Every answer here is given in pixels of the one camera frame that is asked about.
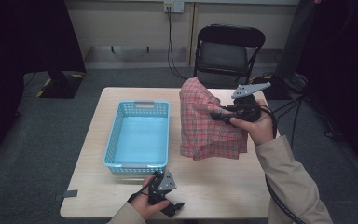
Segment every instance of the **black folding chair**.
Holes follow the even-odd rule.
[[[248,84],[255,57],[266,38],[256,28],[212,24],[199,32],[193,77],[197,72],[246,77]]]

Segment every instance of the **sleeve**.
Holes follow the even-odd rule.
[[[130,205],[125,203],[113,216],[108,224],[146,224],[141,215]]]
[[[285,136],[257,146],[255,151],[268,182],[287,208],[306,223],[333,223],[316,183],[295,160]],[[268,223],[293,221],[271,200]]]

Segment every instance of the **wooden table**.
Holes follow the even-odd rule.
[[[103,166],[103,154],[121,100],[166,100],[171,103],[170,148],[167,170],[177,189],[167,195],[173,203],[185,203],[173,218],[252,218],[267,217],[269,193],[264,172],[255,155],[252,140],[248,153],[239,160],[209,158],[193,161],[180,155],[180,89],[106,88],[84,145],[68,190],[78,190],[76,197],[65,198],[61,215],[68,218],[112,217],[128,198],[141,188],[143,176],[126,178],[113,175]],[[210,90],[221,105],[232,105],[234,90]],[[256,99],[265,99],[261,91]],[[152,218],[167,218],[157,213]]]

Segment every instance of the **red plaid cloth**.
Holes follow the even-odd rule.
[[[220,108],[196,77],[190,78],[179,93],[181,100],[182,144],[180,154],[200,161],[209,157],[238,159],[247,152],[248,133],[224,121],[212,120],[210,113],[231,113]]]

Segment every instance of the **blue basket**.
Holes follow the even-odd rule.
[[[164,172],[169,132],[169,102],[120,101],[103,165],[113,174]]]

